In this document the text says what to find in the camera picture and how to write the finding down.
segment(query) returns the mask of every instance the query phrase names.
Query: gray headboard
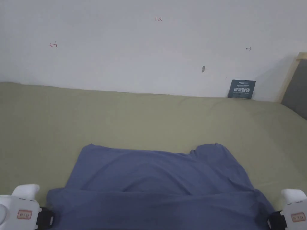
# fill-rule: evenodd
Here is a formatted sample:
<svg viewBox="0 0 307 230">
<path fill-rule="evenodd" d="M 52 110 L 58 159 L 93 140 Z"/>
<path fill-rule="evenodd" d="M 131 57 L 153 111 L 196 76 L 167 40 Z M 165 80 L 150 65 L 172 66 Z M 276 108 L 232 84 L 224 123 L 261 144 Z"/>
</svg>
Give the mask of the gray headboard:
<svg viewBox="0 0 307 230">
<path fill-rule="evenodd" d="M 307 59 L 301 59 L 281 104 L 307 119 Z"/>
</svg>

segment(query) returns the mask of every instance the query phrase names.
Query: orange label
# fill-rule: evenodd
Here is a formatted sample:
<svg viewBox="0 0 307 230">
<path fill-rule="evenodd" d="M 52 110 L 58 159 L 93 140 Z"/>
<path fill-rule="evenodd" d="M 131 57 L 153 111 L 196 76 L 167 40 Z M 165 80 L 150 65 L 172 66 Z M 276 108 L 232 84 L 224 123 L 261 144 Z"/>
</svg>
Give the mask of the orange label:
<svg viewBox="0 0 307 230">
<path fill-rule="evenodd" d="M 32 211 L 29 210 L 19 210 L 17 219 L 29 220 L 31 219 Z"/>
<path fill-rule="evenodd" d="M 304 213 L 291 214 L 291 218 L 293 222 L 306 221 L 306 216 Z"/>
</svg>

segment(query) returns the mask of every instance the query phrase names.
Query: bed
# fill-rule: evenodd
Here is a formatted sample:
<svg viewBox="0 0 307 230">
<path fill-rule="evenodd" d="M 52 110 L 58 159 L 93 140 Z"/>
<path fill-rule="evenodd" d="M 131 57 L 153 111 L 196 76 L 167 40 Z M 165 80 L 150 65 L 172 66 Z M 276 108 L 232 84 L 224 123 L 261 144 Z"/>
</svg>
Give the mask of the bed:
<svg viewBox="0 0 307 230">
<path fill-rule="evenodd" d="M 307 120 L 279 103 L 0 83 L 0 194 L 65 186 L 82 147 L 188 153 L 219 143 L 276 209 L 280 190 L 307 192 Z"/>
</svg>

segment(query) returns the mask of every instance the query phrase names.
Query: white wall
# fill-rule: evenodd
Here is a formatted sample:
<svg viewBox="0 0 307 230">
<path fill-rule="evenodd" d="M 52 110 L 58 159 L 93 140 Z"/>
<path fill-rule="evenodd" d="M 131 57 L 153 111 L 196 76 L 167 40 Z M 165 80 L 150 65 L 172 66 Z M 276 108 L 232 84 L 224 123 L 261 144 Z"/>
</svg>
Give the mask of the white wall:
<svg viewBox="0 0 307 230">
<path fill-rule="evenodd" d="M 253 99 L 275 101 L 307 49 L 306 9 L 306 0 L 0 0 L 0 81 L 225 97 L 243 79 L 256 80 Z"/>
</svg>

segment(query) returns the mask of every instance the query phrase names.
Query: red handwritten mark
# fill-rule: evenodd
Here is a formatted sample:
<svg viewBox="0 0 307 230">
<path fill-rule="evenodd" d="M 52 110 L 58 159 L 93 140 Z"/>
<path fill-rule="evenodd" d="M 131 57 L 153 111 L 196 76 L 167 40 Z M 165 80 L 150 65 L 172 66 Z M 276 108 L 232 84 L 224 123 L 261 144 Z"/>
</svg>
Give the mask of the red handwritten mark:
<svg viewBox="0 0 307 230">
<path fill-rule="evenodd" d="M 56 45 L 56 48 L 57 48 L 57 44 L 56 44 L 56 43 L 55 43 L 55 44 L 51 44 L 51 43 L 50 43 L 50 45 L 49 45 L 49 46 L 53 47 L 53 45 Z"/>
</svg>

